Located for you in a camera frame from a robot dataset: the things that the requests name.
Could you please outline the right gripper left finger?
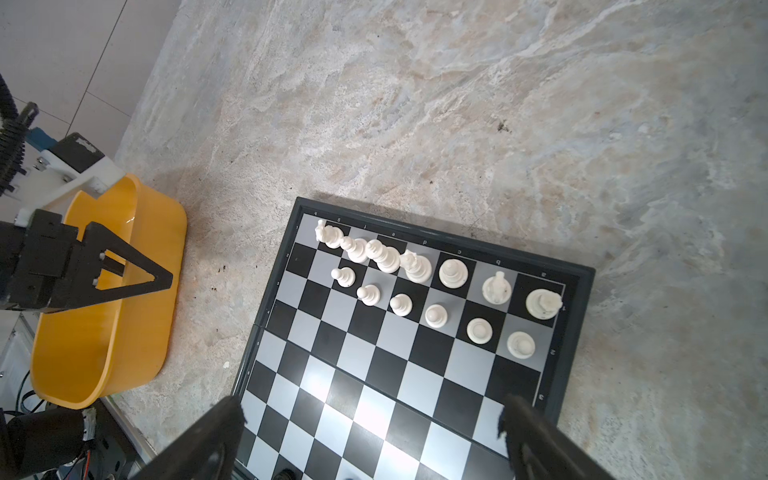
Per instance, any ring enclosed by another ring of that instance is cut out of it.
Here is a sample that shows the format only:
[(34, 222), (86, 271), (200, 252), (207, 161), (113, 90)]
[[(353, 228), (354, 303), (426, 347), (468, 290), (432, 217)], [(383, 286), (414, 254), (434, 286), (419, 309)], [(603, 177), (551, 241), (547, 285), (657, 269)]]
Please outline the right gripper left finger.
[(226, 396), (133, 479), (230, 479), (244, 427), (240, 401)]

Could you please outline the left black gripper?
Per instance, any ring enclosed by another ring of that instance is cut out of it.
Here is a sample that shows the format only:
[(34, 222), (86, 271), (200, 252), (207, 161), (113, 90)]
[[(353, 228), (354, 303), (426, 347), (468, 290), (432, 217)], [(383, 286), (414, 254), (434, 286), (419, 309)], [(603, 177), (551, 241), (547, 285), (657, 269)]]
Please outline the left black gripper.
[[(124, 278), (129, 266), (144, 271), (150, 279), (98, 287), (103, 271)], [(64, 277), (65, 300), (55, 297)], [(81, 308), (163, 291), (171, 287), (173, 278), (170, 271), (96, 222), (85, 227), (79, 241), (76, 227), (47, 210), (36, 210), (26, 227), (1, 223), (3, 310), (53, 313), (65, 307)]]

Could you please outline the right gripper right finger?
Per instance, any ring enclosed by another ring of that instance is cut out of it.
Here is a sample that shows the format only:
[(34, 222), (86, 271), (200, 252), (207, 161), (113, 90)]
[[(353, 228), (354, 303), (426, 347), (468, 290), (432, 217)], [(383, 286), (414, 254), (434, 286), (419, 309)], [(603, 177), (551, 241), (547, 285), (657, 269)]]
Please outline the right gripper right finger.
[(519, 395), (504, 397), (497, 428), (516, 479), (614, 479)]

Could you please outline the yellow plastic tray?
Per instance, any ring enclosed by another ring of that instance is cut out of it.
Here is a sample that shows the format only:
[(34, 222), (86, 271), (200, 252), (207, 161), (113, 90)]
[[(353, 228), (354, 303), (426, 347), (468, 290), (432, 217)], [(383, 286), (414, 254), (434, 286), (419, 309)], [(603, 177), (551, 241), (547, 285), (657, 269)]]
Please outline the yellow plastic tray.
[[(180, 274), (186, 213), (178, 201), (133, 174), (98, 198), (78, 193), (64, 221), (79, 229), (102, 224), (174, 276)], [(82, 409), (150, 382), (166, 359), (178, 286), (42, 314), (30, 366), (33, 389), (53, 404)]]

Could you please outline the black white chess board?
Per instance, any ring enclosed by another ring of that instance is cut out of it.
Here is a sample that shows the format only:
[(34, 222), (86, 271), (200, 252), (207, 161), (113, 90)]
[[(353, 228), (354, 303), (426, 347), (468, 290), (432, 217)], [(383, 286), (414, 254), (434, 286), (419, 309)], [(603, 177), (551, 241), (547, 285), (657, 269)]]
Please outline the black white chess board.
[[(459, 289), (441, 264), (464, 262)], [(482, 295), (503, 271), (501, 305)], [(270, 479), (510, 479), (497, 424), (508, 394), (560, 415), (595, 271), (558, 259), (300, 198), (291, 212), (235, 385), (246, 418), (236, 472)], [(536, 289), (562, 296), (532, 317)], [(429, 327), (441, 304), (448, 321)], [(492, 339), (466, 327), (486, 319)], [(515, 331), (536, 351), (517, 359)]]

